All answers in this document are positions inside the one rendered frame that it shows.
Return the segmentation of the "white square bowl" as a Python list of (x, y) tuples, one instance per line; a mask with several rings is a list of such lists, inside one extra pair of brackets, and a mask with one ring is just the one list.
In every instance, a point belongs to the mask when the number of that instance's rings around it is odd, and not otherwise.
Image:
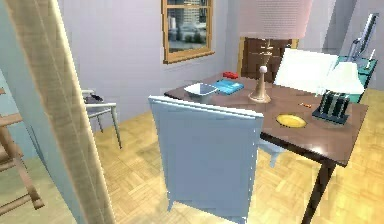
[(218, 91), (216, 87), (204, 83), (189, 85), (184, 90), (192, 97), (205, 97)]

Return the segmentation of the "pale blue chair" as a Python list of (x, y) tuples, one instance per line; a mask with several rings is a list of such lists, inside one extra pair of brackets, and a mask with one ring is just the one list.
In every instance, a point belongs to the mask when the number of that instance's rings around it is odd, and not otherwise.
[(246, 224), (264, 116), (252, 110), (148, 98), (168, 205)]

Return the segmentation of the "blue book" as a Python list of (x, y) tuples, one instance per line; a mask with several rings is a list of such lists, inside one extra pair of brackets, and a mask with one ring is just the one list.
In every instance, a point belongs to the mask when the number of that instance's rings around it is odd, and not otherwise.
[(216, 81), (213, 86), (225, 95), (231, 95), (244, 88), (243, 84), (226, 79)]

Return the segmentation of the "wooden framed window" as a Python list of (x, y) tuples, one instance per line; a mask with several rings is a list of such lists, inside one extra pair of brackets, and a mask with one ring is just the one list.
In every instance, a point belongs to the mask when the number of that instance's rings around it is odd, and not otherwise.
[(161, 0), (164, 64), (212, 55), (213, 0)]

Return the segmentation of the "dark brown wooden cabinet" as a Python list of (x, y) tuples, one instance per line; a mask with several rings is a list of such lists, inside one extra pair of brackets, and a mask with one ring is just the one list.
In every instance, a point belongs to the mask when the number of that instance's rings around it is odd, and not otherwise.
[[(296, 49), (298, 39), (289, 40), (271, 40), (273, 47), (272, 56), (268, 60), (267, 73), (264, 80), (268, 83), (275, 81), (284, 51), (287, 48)], [(241, 37), (238, 50), (237, 73), (246, 78), (257, 80), (260, 77), (259, 68), (264, 62), (263, 46), (265, 42), (262, 39)]]

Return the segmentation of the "small grey side table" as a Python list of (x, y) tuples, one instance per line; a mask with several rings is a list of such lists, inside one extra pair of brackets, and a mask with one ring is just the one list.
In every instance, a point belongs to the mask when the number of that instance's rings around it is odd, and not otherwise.
[[(82, 90), (81, 93), (82, 93), (83, 100), (86, 96), (88, 96), (90, 94), (97, 95), (96, 91), (92, 90), (92, 89)], [(103, 129), (103, 126), (101, 123), (100, 116), (103, 114), (107, 114), (107, 113), (111, 114), (113, 126), (115, 129), (115, 133), (116, 133), (116, 137), (117, 137), (117, 141), (118, 141), (118, 145), (119, 145), (119, 148), (122, 148), (121, 135), (120, 135), (120, 130), (119, 130), (119, 126), (118, 126), (118, 119), (117, 119), (117, 104), (116, 103), (105, 103), (104, 100), (102, 102), (94, 102), (94, 103), (86, 103), (84, 100), (84, 103), (86, 106), (88, 118), (89, 119), (92, 119), (92, 118), (97, 119), (98, 126), (99, 126), (99, 129), (101, 132), (104, 132), (104, 129)]]

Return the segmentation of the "yellow plate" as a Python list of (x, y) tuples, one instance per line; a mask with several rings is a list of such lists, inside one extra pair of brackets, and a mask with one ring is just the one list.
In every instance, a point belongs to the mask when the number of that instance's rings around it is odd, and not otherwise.
[(276, 117), (276, 121), (288, 128), (303, 128), (306, 126), (306, 121), (301, 117), (291, 114), (280, 114)]

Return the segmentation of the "dark brown wooden table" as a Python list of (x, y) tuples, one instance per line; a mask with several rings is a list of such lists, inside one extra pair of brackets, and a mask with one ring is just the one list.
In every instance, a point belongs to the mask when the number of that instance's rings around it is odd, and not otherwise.
[[(244, 88), (231, 95), (215, 93), (208, 102), (212, 105), (262, 113), (264, 115), (262, 139), (321, 164), (301, 222), (311, 224), (335, 167), (348, 165), (368, 107), (364, 104), (349, 104), (346, 110), (348, 115), (346, 123), (335, 125), (312, 116), (312, 112), (321, 102), (321, 99), (312, 93), (267, 83), (266, 92), (271, 101), (267, 104), (258, 104), (249, 99), (249, 94), (256, 87), (256, 81), (244, 77), (236, 81), (242, 83)], [(310, 104), (312, 108), (298, 105), (299, 103)], [(306, 126), (283, 127), (276, 121), (276, 117), (280, 114), (299, 116), (306, 121)]]

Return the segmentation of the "table lamp with pink shade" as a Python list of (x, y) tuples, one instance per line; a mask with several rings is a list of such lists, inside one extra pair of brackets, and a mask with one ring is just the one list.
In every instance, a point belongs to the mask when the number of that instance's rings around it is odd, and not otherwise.
[(249, 98), (269, 103), (265, 87), (267, 63), (272, 57), (272, 40), (305, 36), (313, 0), (239, 0), (238, 32), (241, 37), (262, 39), (260, 77)]

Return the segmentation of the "teal desk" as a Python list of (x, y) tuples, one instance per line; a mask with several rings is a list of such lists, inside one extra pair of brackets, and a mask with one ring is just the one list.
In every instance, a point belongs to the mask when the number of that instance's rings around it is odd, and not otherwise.
[[(337, 62), (338, 63), (344, 62), (344, 61), (346, 61), (346, 59), (347, 59), (347, 56), (339, 56)], [(358, 62), (357, 63), (358, 64), (358, 78), (359, 78), (361, 84), (364, 86), (364, 91), (365, 91), (365, 89), (368, 88), (370, 79), (371, 79), (373, 72), (376, 68), (378, 60), (361, 58), (357, 62)], [(350, 102), (359, 103), (360, 100), (362, 99), (364, 91), (362, 94), (351, 94), (349, 96)]]

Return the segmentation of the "white candle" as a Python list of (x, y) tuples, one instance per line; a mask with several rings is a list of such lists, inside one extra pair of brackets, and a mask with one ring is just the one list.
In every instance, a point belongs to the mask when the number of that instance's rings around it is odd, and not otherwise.
[(371, 61), (373, 60), (373, 56), (374, 56), (374, 54), (375, 54), (375, 50), (376, 50), (376, 49), (373, 49), (372, 52), (371, 52), (371, 54), (370, 54), (370, 57), (369, 57), (369, 59), (368, 59), (368, 62), (367, 62), (367, 64), (366, 64), (366, 66), (365, 66), (365, 69), (366, 69), (366, 70), (368, 70), (368, 69), (370, 68), (370, 64), (371, 64)]

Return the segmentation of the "grey flat monitor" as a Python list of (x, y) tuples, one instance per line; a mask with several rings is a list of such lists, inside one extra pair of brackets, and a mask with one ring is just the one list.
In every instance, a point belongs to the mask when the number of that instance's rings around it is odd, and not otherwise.
[(378, 13), (371, 13), (368, 16), (368, 20), (365, 24), (365, 27), (361, 36), (355, 39), (350, 46), (350, 50), (347, 55), (347, 62), (358, 61), (363, 55), (363, 53), (366, 51), (369, 45), (372, 33), (375, 30), (378, 18), (379, 18)]

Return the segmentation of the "light wooden door frame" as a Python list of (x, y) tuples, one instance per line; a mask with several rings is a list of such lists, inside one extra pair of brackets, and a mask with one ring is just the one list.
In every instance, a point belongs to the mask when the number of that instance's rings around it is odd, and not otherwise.
[(0, 70), (77, 224), (116, 224), (57, 0), (0, 0)]

